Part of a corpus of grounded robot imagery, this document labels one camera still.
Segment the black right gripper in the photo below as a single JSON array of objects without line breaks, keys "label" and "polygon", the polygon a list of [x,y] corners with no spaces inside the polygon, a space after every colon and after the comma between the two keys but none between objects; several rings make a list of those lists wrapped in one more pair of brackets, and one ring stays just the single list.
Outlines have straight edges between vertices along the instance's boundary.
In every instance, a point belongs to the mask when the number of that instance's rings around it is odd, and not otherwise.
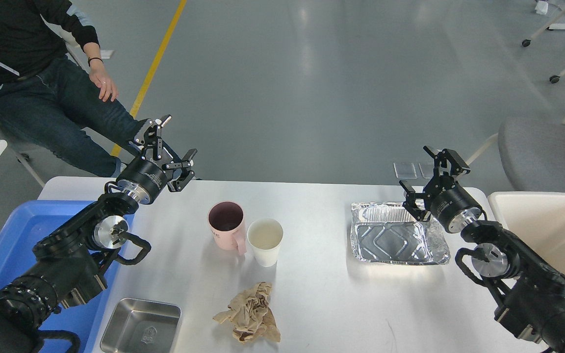
[{"label": "black right gripper", "polygon": [[434,161],[433,178],[422,193],[401,179],[399,185],[405,196],[402,206],[415,221],[426,223],[432,215],[448,234],[460,233],[484,212],[482,206],[455,181],[455,178],[469,174],[471,168],[455,150],[438,150],[430,146],[422,149]]}]

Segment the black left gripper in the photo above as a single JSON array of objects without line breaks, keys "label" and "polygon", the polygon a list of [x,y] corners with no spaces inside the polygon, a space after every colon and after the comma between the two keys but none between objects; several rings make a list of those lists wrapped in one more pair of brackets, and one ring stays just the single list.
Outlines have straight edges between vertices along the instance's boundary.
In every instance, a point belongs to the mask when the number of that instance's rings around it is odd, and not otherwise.
[{"label": "black left gripper", "polygon": [[139,130],[134,135],[134,145],[141,148],[140,156],[133,159],[116,179],[117,191],[137,203],[151,204],[165,189],[181,192],[195,177],[192,167],[197,149],[188,150],[180,158],[166,144],[157,142],[171,119],[172,115],[164,115],[137,121]]}]

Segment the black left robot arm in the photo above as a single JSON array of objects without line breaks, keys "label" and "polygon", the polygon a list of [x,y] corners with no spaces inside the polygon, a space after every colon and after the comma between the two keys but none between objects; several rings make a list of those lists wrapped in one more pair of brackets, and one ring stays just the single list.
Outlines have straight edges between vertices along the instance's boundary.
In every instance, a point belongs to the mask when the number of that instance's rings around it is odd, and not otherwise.
[{"label": "black left robot arm", "polygon": [[139,151],[101,196],[33,247],[36,263],[0,289],[0,353],[38,353],[46,340],[67,340],[80,351],[80,338],[65,330],[40,330],[52,314],[87,304],[108,287],[112,262],[140,263],[151,245],[128,231],[124,217],[151,204],[164,188],[182,191],[194,178],[196,149],[184,156],[161,133],[170,115],[147,119],[130,141]]}]

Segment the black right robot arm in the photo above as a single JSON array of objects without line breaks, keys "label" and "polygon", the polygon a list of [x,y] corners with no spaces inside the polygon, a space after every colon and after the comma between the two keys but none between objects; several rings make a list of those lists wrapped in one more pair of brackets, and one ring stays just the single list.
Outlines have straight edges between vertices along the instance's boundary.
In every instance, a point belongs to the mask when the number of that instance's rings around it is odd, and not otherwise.
[{"label": "black right robot arm", "polygon": [[422,192],[400,181],[402,206],[417,221],[434,218],[449,234],[475,244],[472,250],[459,249],[455,261],[492,295],[496,322],[517,339],[544,342],[548,353],[565,353],[565,275],[502,224],[487,219],[458,182],[471,169],[456,151],[424,150],[433,159],[433,176]]}]

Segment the person's hand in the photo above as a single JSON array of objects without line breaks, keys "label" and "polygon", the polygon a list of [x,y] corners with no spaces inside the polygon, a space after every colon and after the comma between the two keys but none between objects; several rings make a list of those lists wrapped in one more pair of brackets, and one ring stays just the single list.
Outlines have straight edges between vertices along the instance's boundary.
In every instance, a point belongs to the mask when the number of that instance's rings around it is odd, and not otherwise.
[{"label": "person's hand", "polygon": [[119,91],[110,74],[108,74],[107,69],[103,64],[103,60],[100,57],[89,58],[88,65],[90,69],[88,76],[99,89],[98,98],[103,102],[116,101]]}]

